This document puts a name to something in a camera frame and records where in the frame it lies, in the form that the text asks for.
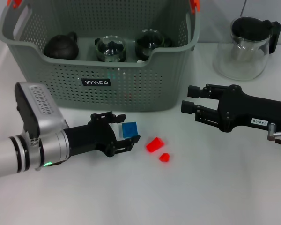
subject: white table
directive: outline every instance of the white table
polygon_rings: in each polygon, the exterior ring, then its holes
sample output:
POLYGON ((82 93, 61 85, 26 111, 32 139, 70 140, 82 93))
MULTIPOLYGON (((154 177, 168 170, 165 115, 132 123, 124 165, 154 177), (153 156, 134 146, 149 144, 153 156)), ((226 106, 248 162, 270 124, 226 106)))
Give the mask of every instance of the white table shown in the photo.
MULTIPOLYGON (((266 131, 222 133, 180 112, 183 99, 217 108, 216 100, 187 98, 188 85, 235 83, 249 95, 281 101, 281 45, 250 82, 217 75, 215 49, 196 46, 175 108, 127 113, 141 135, 132 152, 107 158, 93 151, 0 178, 0 225, 281 225, 281 146, 267 141, 266 131), (156 136, 166 146, 151 155, 145 145, 156 136), (158 160, 163 152, 171 154, 167 164, 158 160)), ((14 97, 19 81, 24 77, 0 42, 0 139, 22 130, 14 97)), ((71 127, 93 113, 61 110, 71 127)))

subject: green indicator light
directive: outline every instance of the green indicator light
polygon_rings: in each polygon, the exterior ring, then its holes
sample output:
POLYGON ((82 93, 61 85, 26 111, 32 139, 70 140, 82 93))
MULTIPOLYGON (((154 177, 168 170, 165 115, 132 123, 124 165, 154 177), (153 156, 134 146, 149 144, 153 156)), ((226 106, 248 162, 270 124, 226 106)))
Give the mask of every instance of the green indicator light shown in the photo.
POLYGON ((44 166, 48 166, 48 165, 51 165, 51 164, 52 164, 52 162, 48 162, 44 166))

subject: blue cube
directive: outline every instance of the blue cube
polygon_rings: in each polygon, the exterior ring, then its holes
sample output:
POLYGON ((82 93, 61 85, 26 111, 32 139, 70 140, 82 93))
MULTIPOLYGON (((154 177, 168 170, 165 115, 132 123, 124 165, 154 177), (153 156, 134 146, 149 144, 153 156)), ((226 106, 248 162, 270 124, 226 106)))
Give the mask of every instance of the blue cube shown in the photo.
POLYGON ((123 138, 129 138, 138 135, 136 122, 122 123, 123 138))

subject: orange basket clip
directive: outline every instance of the orange basket clip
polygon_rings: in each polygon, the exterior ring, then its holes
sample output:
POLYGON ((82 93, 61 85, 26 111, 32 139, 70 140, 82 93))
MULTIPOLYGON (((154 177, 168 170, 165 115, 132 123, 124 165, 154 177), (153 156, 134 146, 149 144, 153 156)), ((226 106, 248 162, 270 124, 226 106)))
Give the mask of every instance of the orange basket clip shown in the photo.
MULTIPOLYGON (((12 0, 7 0, 7 6, 9 6, 11 2, 12 0)), ((17 8, 22 3, 22 0, 14 0, 14 2, 14 8, 17 8)))
POLYGON ((195 7, 197 7, 197 12, 201 12, 200 0, 191 0, 192 14, 195 14, 195 7))

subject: red block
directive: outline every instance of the red block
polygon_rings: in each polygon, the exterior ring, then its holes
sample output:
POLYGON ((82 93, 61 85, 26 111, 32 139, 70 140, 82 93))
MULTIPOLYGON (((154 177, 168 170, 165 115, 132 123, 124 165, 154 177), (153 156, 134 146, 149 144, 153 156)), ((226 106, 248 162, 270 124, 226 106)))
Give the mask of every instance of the red block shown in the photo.
POLYGON ((159 137, 156 137, 153 141, 151 141, 147 145, 147 150, 152 153, 152 152, 155 152, 156 150, 160 149, 162 146, 164 146, 162 139, 159 137))
POLYGON ((167 163, 170 160, 170 155, 169 153, 163 153, 160 157, 159 160, 162 162, 167 163))

